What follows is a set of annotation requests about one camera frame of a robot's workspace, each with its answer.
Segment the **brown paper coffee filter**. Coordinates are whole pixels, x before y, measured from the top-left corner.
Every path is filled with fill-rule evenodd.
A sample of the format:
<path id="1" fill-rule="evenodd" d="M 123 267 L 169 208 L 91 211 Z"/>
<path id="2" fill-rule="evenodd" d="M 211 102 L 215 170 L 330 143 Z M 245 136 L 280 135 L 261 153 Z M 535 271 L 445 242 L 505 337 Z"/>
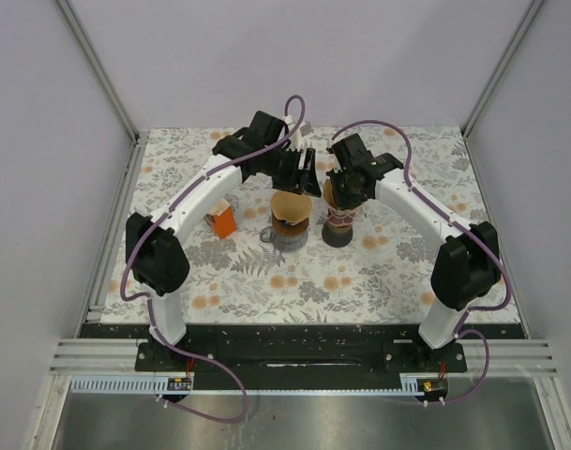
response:
<path id="1" fill-rule="evenodd" d="M 278 190 L 271 198 L 273 216 L 280 221 L 296 225 L 310 217 L 312 201 L 306 194 Z"/>

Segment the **dark mug red rim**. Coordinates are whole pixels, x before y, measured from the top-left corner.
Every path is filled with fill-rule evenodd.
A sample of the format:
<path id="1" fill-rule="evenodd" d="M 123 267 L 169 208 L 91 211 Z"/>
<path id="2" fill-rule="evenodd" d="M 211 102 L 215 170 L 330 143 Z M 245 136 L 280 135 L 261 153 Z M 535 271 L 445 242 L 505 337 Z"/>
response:
<path id="1" fill-rule="evenodd" d="M 353 239 L 353 226 L 335 227 L 326 221 L 322 228 L 322 239 L 331 248 L 344 248 Z"/>

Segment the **wooden dripper ring holder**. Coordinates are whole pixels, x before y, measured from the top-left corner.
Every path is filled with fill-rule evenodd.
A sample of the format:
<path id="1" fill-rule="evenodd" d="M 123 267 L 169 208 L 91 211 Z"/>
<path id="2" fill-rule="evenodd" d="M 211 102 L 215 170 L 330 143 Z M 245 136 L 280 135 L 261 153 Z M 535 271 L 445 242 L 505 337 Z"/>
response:
<path id="1" fill-rule="evenodd" d="M 302 235 L 307 231 L 308 225 L 308 218 L 305 218 L 298 223 L 291 224 L 286 220 L 277 219 L 275 216 L 272 216 L 272 227 L 275 233 L 279 236 L 296 237 Z"/>

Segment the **coffee paper filter box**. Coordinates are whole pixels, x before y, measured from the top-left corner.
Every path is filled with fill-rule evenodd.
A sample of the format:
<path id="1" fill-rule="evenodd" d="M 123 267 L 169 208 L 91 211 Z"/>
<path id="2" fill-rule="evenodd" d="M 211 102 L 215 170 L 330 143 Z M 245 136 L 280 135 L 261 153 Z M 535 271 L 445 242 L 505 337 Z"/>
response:
<path id="1" fill-rule="evenodd" d="M 204 220 L 218 239 L 225 239 L 237 230 L 233 209 L 225 198 L 213 206 Z"/>

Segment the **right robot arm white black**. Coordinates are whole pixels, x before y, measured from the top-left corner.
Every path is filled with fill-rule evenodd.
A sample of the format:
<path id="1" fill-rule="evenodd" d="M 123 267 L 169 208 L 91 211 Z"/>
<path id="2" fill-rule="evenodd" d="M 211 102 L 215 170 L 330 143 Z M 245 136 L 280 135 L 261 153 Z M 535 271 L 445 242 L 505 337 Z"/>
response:
<path id="1" fill-rule="evenodd" d="M 335 205 L 357 208 L 369 200 L 393 209 L 419 232 L 435 252 L 430 276 L 436 299 L 419 326 L 421 342 L 413 345 L 413 363 L 431 371 L 445 358 L 473 300 L 485 296 L 500 280 L 499 243 L 487 221 L 472 224 L 448 211 L 426 191 L 408 182 L 403 163 L 389 153 L 373 155 L 359 135 L 331 144 L 337 160 L 327 173 Z"/>

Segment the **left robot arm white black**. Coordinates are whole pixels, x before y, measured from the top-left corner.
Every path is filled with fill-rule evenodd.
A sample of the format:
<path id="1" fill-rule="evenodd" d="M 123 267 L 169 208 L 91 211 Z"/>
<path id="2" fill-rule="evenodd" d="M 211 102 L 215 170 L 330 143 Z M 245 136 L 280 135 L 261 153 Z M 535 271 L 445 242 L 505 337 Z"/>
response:
<path id="1" fill-rule="evenodd" d="M 156 359 L 168 370 L 188 360 L 180 340 L 187 332 L 180 289 L 190 264 L 188 236 L 218 202 L 251 176 L 270 177 L 275 190 L 320 197 L 316 151 L 299 128 L 301 120 L 258 111 L 247 127 L 220 139 L 196 176 L 148 216 L 132 214 L 126 225 L 126 276 L 143 285 L 150 333 L 160 343 Z"/>

